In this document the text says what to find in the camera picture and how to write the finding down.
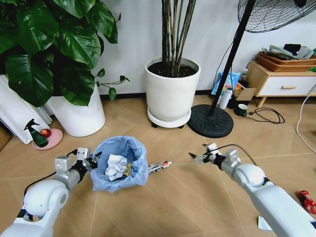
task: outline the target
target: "black round fan base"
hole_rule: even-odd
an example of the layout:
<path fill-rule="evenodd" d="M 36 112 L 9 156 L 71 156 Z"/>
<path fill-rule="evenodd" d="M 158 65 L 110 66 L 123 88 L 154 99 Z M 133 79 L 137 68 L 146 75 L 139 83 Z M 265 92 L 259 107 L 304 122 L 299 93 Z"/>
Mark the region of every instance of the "black round fan base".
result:
<path fill-rule="evenodd" d="M 188 126 L 204 137 L 225 137 L 233 129 L 234 121 L 224 110 L 215 108 L 213 116 L 209 116 L 210 105 L 196 105 L 191 108 L 191 118 Z"/>

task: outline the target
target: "green spray bottle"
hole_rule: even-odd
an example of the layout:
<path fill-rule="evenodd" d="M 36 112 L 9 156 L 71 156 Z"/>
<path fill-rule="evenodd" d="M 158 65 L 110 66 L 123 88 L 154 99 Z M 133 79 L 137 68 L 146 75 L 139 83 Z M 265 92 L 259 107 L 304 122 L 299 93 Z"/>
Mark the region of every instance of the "green spray bottle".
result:
<path fill-rule="evenodd" d="M 48 144 L 48 139 L 42 136 L 38 131 L 32 128 L 33 125 L 39 125 L 38 123 L 34 122 L 34 118 L 31 119 L 25 126 L 24 130 L 28 129 L 33 141 L 38 147 L 45 147 Z"/>

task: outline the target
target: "white paper on floor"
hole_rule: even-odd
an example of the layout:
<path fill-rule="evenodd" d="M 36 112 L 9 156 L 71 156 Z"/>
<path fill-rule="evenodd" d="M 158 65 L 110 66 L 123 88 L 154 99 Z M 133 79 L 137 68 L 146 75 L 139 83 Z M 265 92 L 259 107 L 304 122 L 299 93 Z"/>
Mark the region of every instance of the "white paper on floor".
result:
<path fill-rule="evenodd" d="M 123 176 L 123 173 L 126 171 L 126 166 L 127 159 L 125 157 L 110 154 L 105 175 L 109 177 L 110 181 L 113 181 Z"/>
<path fill-rule="evenodd" d="M 266 220 L 261 216 L 258 217 L 258 228 L 265 231 L 273 231 Z"/>

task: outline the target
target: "white cable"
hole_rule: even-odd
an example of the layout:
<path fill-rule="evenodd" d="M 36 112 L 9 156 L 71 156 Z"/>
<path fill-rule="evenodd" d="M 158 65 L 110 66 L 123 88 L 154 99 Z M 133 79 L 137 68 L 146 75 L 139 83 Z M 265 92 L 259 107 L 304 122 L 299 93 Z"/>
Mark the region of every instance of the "white cable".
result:
<path fill-rule="evenodd" d="M 303 104 L 302 104 L 302 107 L 301 107 L 301 111 L 300 111 L 300 119 L 298 120 L 297 122 L 297 125 L 296 125 L 296 133 L 297 135 L 302 139 L 302 141 L 305 143 L 306 146 L 309 147 L 309 149 L 311 149 L 315 154 L 316 154 L 316 151 L 304 140 L 304 138 L 298 133 L 298 125 L 300 124 L 301 122 L 301 119 L 302 119 L 302 113 L 303 113 L 303 107 L 306 103 L 306 101 L 308 100 L 310 96 L 306 97 L 306 99 L 303 101 Z"/>

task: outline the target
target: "white plant pot with dark soil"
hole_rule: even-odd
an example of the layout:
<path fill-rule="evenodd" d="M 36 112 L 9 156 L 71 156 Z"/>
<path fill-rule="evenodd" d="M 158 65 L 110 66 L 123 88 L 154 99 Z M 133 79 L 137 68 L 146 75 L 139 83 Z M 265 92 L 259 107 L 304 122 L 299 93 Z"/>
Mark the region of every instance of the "white plant pot with dark soil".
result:
<path fill-rule="evenodd" d="M 103 106 L 96 85 L 88 106 L 73 105 L 63 96 L 52 96 L 47 104 L 65 131 L 71 136 L 91 135 L 105 124 Z"/>
<path fill-rule="evenodd" d="M 200 75 L 200 66 L 188 59 L 182 58 L 181 65 L 190 66 L 195 74 L 182 78 L 158 76 L 148 70 L 148 67 L 161 62 L 154 59 L 145 65 L 146 96 L 148 118 L 158 126 L 180 127 L 186 124 L 191 116 L 191 106 Z"/>

